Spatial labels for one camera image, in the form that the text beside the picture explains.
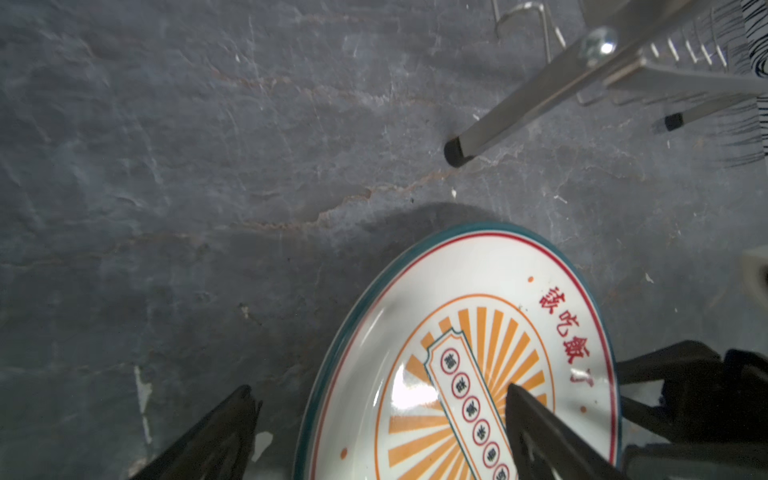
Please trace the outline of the orange sunburst plate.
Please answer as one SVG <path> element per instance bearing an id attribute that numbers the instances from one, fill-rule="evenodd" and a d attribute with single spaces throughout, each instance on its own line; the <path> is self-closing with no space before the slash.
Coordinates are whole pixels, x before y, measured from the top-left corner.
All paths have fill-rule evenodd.
<path id="1" fill-rule="evenodd" d="M 518 385 L 618 463 L 621 407 L 596 301 L 550 242 L 516 225 L 434 234 L 359 297 L 320 367 L 297 479 L 513 479 Z"/>

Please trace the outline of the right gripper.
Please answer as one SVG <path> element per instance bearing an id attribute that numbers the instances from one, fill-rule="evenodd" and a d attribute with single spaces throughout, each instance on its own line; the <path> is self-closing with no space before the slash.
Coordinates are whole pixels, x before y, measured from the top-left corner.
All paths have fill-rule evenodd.
<path id="1" fill-rule="evenodd" d="M 767 358 L 732 349 L 720 356 L 686 340 L 617 365 L 621 385 L 659 381 L 650 406 L 623 397 L 624 419 L 661 437 L 629 445 L 629 479 L 764 479 L 767 476 Z"/>

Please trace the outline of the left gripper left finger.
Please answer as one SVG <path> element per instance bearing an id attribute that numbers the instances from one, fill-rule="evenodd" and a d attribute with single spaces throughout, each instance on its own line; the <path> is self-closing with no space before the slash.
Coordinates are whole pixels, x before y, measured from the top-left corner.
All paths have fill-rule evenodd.
<path id="1" fill-rule="evenodd" d="M 260 409 L 250 386 L 236 388 L 131 480 L 241 479 L 253 454 Z"/>

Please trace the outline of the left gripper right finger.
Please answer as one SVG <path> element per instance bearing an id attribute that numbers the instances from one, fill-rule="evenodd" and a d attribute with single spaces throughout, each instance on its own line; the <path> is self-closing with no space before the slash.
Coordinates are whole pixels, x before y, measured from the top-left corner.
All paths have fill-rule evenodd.
<path id="1" fill-rule="evenodd" d="M 623 479 L 616 467 L 522 387 L 506 395 L 506 433 L 520 479 Z"/>

